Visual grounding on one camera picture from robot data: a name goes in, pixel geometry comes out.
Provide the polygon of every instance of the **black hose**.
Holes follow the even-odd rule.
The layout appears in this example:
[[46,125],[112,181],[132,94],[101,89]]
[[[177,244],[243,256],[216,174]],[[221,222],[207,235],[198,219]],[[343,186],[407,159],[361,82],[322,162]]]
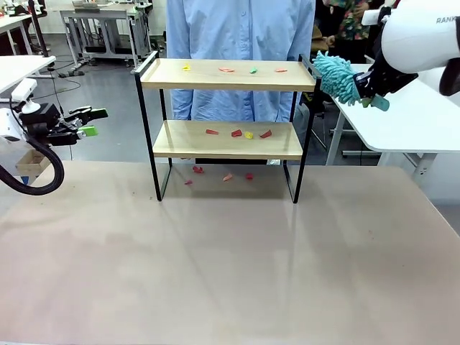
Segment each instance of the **black hose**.
[[7,172],[1,165],[0,165],[0,180],[2,180],[6,185],[10,188],[13,188],[16,192],[20,192],[23,194],[27,194],[30,196],[43,196],[44,194],[51,193],[58,189],[60,185],[63,184],[64,181],[64,166],[61,162],[60,158],[54,151],[52,151],[48,146],[44,144],[40,144],[34,138],[28,138],[27,142],[32,145],[38,152],[42,153],[47,159],[50,160],[51,165],[55,169],[55,177],[52,179],[50,183],[44,185],[42,187],[30,187],[18,181],[16,178],[11,176],[9,172]]

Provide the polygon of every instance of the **table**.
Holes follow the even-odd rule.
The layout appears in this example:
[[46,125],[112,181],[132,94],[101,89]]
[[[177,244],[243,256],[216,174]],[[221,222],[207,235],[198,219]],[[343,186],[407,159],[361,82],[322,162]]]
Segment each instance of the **table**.
[[9,38],[9,44],[11,45],[11,50],[13,54],[16,55],[16,49],[14,49],[14,42],[12,39],[11,30],[16,29],[19,27],[21,29],[22,38],[24,39],[24,43],[26,45],[27,54],[32,54],[32,49],[30,48],[29,39],[26,36],[26,31],[24,28],[23,21],[25,19],[32,18],[30,14],[25,14],[17,17],[10,17],[10,16],[3,16],[0,17],[0,34],[7,33]]
[[[371,65],[352,65],[356,72]],[[334,100],[340,110],[327,165],[334,163],[345,119],[363,143],[384,152],[379,165],[387,163],[391,152],[407,154],[415,163],[413,178],[421,182],[438,153],[460,152],[460,108],[429,86],[414,80],[397,93],[389,93],[388,111],[348,106]]]
[[[151,4],[145,6],[135,6],[133,4],[109,4],[100,5],[97,9],[79,9],[72,4],[62,4],[54,6],[48,11],[59,12],[67,36],[70,51],[75,62],[75,69],[81,64],[78,62],[78,56],[89,58],[116,58],[129,59],[134,61],[134,67],[137,67],[138,57],[143,58],[150,53],[150,43],[145,44],[145,36],[148,35],[145,31],[145,19],[139,15],[136,8],[144,11],[151,7]],[[68,18],[69,30],[65,23],[65,18]],[[103,36],[105,52],[89,52],[86,47],[93,44],[93,37],[89,19],[97,19],[100,24],[101,33]],[[115,47],[120,44],[116,19],[126,20],[129,28],[129,41],[131,45],[131,53],[115,52]]]
[[0,93],[54,61],[54,56],[0,56]]
[[0,220],[3,341],[460,338],[460,240],[399,168],[307,167],[293,205],[276,166],[175,165],[162,203],[149,165],[64,166],[61,188]]

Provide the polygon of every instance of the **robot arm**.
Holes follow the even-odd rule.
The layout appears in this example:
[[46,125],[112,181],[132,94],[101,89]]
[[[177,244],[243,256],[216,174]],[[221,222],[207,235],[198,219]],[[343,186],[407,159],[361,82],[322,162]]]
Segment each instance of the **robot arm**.
[[418,77],[417,72],[446,66],[440,92],[460,91],[460,1],[402,1],[395,10],[367,11],[362,24],[382,26],[376,60],[355,83],[362,98],[394,93]]
[[0,165],[0,180],[16,191],[42,196],[58,189],[64,179],[64,167],[50,146],[74,145],[78,139],[95,135],[94,127],[84,127],[89,121],[107,117],[105,109],[84,106],[69,111],[64,117],[52,103],[32,101],[37,81],[24,79],[11,93],[9,109],[0,109],[0,145],[10,142],[27,142],[46,156],[55,170],[52,182],[42,187],[23,185]]

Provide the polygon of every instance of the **teal microfiber duster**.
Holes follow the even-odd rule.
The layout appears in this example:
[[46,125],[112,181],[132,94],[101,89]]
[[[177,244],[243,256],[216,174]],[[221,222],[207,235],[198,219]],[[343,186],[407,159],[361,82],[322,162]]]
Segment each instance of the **teal microfiber duster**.
[[372,100],[361,100],[353,76],[356,74],[351,69],[351,63],[339,56],[328,56],[318,52],[313,59],[313,66],[321,74],[321,90],[334,98],[338,98],[342,104],[354,105],[356,102],[376,106],[383,111],[388,110],[390,104],[383,97],[376,95]]

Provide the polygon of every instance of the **two-tier shelf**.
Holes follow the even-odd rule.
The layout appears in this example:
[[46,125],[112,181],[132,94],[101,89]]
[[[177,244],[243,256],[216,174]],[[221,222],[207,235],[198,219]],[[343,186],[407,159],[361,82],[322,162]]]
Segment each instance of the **two-tier shelf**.
[[[298,91],[313,91],[315,80],[308,72],[308,59],[300,56],[298,62],[286,61],[248,61],[248,60],[181,60],[158,58],[153,52],[135,71],[137,93],[139,96],[142,121],[149,150],[150,164],[155,182],[155,192],[161,201],[173,166],[171,158],[216,158],[238,160],[282,160],[287,185],[294,203],[297,203],[303,168],[308,150],[308,142],[313,125],[313,115],[308,121],[305,144],[300,145],[293,127],[295,100]],[[219,68],[231,68],[225,73]],[[252,68],[257,72],[251,74]],[[277,72],[278,68],[286,69]],[[160,91],[163,125],[155,143],[152,145],[143,88]],[[203,90],[243,90],[243,91],[294,91],[290,122],[209,122],[168,120],[166,117],[164,89],[203,89]],[[207,129],[219,135],[207,134]],[[240,129],[254,134],[254,139],[232,137],[231,132]],[[259,137],[267,130],[272,136]],[[169,169],[162,186],[158,180],[155,166],[156,157],[166,157]],[[299,161],[299,175],[295,189],[292,187],[288,170],[289,161]]]

